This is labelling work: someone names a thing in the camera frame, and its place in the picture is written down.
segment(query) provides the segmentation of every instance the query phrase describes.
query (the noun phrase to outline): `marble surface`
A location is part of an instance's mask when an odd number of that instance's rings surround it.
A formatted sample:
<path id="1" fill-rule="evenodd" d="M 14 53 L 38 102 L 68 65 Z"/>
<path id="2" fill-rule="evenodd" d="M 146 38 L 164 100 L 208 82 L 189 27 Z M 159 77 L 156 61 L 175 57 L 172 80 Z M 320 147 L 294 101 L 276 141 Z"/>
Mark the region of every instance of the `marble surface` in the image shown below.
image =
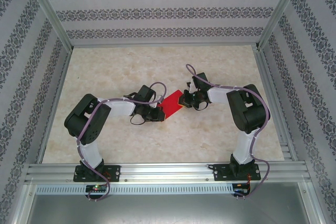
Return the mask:
<path id="1" fill-rule="evenodd" d="M 79 162 L 64 120 L 86 93 L 119 98 L 156 81 L 167 85 L 168 95 L 183 91 L 191 79 L 186 63 L 215 84 L 253 83 L 266 99 L 251 46 L 75 49 L 43 163 Z M 163 93 L 159 85 L 155 90 Z M 210 104 L 204 111 L 182 108 L 165 122 L 140 126 L 131 125 L 129 116 L 108 118 L 97 141 L 106 163 L 225 162 L 235 149 L 237 134 L 229 106 Z M 255 155 L 284 160 L 273 120 L 260 134 Z"/>

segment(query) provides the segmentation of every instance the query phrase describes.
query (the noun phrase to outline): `red block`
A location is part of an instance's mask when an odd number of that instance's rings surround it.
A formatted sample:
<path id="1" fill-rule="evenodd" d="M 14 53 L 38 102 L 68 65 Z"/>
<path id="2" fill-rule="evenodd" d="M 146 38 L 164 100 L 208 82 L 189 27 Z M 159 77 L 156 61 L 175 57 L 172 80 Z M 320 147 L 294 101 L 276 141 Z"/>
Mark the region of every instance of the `red block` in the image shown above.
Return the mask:
<path id="1" fill-rule="evenodd" d="M 163 107 L 166 119 L 182 108 L 182 106 L 179 105 L 179 98 L 181 95 L 183 95 L 183 93 L 180 90 L 176 90 L 170 96 L 165 98 L 161 104 L 157 105 L 158 107 Z"/>

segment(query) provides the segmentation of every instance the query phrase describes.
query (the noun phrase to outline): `patterned wallpaper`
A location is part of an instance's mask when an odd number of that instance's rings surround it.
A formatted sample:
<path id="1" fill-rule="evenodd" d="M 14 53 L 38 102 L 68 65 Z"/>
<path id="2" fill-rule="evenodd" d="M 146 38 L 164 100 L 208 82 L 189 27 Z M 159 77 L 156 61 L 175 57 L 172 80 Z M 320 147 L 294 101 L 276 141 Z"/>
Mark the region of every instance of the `patterned wallpaper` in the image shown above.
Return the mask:
<path id="1" fill-rule="evenodd" d="M 0 0 L 0 223 L 35 163 L 68 53 L 37 0 Z"/>
<path id="2" fill-rule="evenodd" d="M 291 0 L 264 48 L 327 223 L 336 223 L 336 0 Z"/>
<path id="3" fill-rule="evenodd" d="M 257 42 L 279 0 L 50 0 L 74 45 Z"/>

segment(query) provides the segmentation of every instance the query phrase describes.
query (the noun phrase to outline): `purple cable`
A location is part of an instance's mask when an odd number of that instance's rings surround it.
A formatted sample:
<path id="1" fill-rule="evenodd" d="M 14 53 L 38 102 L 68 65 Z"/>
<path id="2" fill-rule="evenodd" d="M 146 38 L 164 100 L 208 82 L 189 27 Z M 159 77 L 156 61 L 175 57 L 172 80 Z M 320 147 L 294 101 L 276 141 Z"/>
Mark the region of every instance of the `purple cable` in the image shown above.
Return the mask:
<path id="1" fill-rule="evenodd" d="M 107 186 L 108 186 L 108 190 L 107 190 L 106 194 L 104 194 L 103 196 L 101 196 L 99 199 L 91 199 L 91 198 L 90 198 L 90 194 L 91 194 L 92 191 L 90 191 L 90 192 L 88 193 L 89 201 L 100 201 L 100 200 L 102 200 L 102 199 L 105 199 L 105 198 L 108 196 L 108 194 L 110 193 L 110 190 L 111 190 L 111 185 L 110 185 L 109 180 L 108 180 L 104 175 L 102 175 L 102 174 L 100 174 L 98 171 L 96 171 L 92 166 L 90 166 L 90 165 L 88 164 L 88 162 L 86 162 L 86 160 L 85 160 L 85 158 L 84 158 L 84 156 L 83 156 L 83 154 L 82 154 L 82 152 L 81 152 L 81 150 L 80 150 L 80 140 L 81 140 L 81 138 L 83 137 L 83 135 L 85 134 L 85 131 L 88 129 L 88 126 L 89 126 L 90 122 L 92 121 L 93 116 L 95 115 L 95 113 L 97 112 L 97 110 L 99 109 L 99 107 L 100 107 L 101 105 L 103 105 L 104 103 L 106 103 L 106 102 L 111 102 L 111 101 L 126 101 L 126 102 L 138 103 L 138 104 L 153 104 L 153 103 L 160 103 L 160 102 L 162 102 L 163 99 L 164 99 L 164 97 L 165 97 L 166 94 L 167 94 L 167 87 L 166 87 L 166 85 L 165 85 L 164 83 L 159 82 L 159 81 L 153 83 L 150 87 L 153 87 L 155 84 L 161 84 L 161 85 L 164 87 L 164 93 L 163 93 L 162 97 L 160 97 L 160 98 L 159 98 L 158 100 L 156 100 L 156 101 L 152 101 L 152 102 L 139 102 L 139 101 L 134 101 L 134 100 L 131 100 L 131 99 L 126 99 L 126 98 L 125 98 L 125 99 L 124 99 L 124 98 L 112 98 L 112 99 L 106 99 L 106 100 L 101 101 L 101 102 L 98 103 L 98 105 L 95 107 L 95 109 L 93 110 L 93 112 L 92 112 L 91 115 L 90 115 L 89 120 L 86 122 L 86 124 L 85 124 L 85 126 L 83 127 L 81 133 L 79 134 L 79 136 L 78 136 L 78 138 L 77 138 L 77 140 L 76 140 L 76 142 L 77 142 L 77 151 L 78 151 L 78 154 L 79 154 L 79 156 L 80 156 L 80 158 L 81 158 L 83 164 L 85 164 L 91 171 L 93 171 L 93 172 L 94 172 L 95 174 L 97 174 L 99 177 L 101 177 L 102 179 L 104 179 L 105 182 L 106 182 L 106 184 L 107 184 Z"/>
<path id="2" fill-rule="evenodd" d="M 265 120 L 265 122 L 264 122 L 264 124 L 262 125 L 262 127 L 254 134 L 254 136 L 253 136 L 253 139 L 252 139 L 252 142 L 251 142 L 251 145 L 250 145 L 250 156 L 253 158 L 253 159 L 255 159 L 256 161 L 259 161 L 259 162 L 264 162 L 266 165 L 267 165 L 267 171 L 266 171 L 266 174 L 265 174 L 265 176 L 263 177 L 263 179 L 261 180 L 261 182 L 259 183 L 259 185 L 249 194 L 249 195 L 247 195 L 246 196 L 246 198 L 247 197 L 250 197 L 251 195 L 253 195 L 254 193 L 255 193 L 255 191 L 257 191 L 259 188 L 260 188 L 260 186 L 264 183 L 264 181 L 267 179 L 267 176 L 268 176 L 268 174 L 269 174 L 269 170 L 270 170 L 270 165 L 269 165 L 269 163 L 266 161 L 266 160 L 263 160 L 263 159 L 260 159 L 260 158 L 256 158 L 253 154 L 252 154 L 252 152 L 253 152 L 253 146 L 254 146 L 254 143 L 255 143 L 255 141 L 256 141 L 256 137 L 257 137 L 257 135 L 266 127 L 266 125 L 267 125 L 267 123 L 268 123 L 268 118 L 269 118 L 269 110 L 268 110 L 268 107 L 267 107 L 267 105 L 266 105 L 266 103 L 264 102 L 264 100 L 261 98 L 261 96 L 259 96 L 256 92 L 253 92 L 252 90 L 249 90 L 249 89 L 246 89 L 246 88 L 242 88 L 242 87 L 237 87 L 237 86 L 235 86 L 235 87 L 233 87 L 233 86 L 220 86 L 220 85 L 214 85 L 214 84 L 212 84 L 211 82 L 208 82 L 208 81 L 206 81 L 206 80 L 204 80 L 204 79 L 202 79 L 201 77 L 199 77 L 199 76 L 197 76 L 196 75 L 196 70 L 195 70 L 195 68 L 192 66 L 192 65 L 190 65 L 190 64 L 186 64 L 185 65 L 185 67 L 187 68 L 187 70 L 194 76 L 194 77 L 196 77 L 198 80 L 201 80 L 201 81 L 203 81 L 203 82 L 205 82 L 206 84 L 209 84 L 210 86 L 212 86 L 212 87 L 216 87 L 216 88 L 220 88 L 220 89 L 238 89 L 238 90 L 244 90 L 244 91 L 246 91 L 246 92 L 248 92 L 248 93 L 250 93 L 250 94 L 252 94 L 252 95 L 254 95 L 256 98 L 258 98 L 258 100 L 262 103 L 262 105 L 264 106 L 264 109 L 265 109 L 265 112 L 266 112 L 266 120 Z"/>

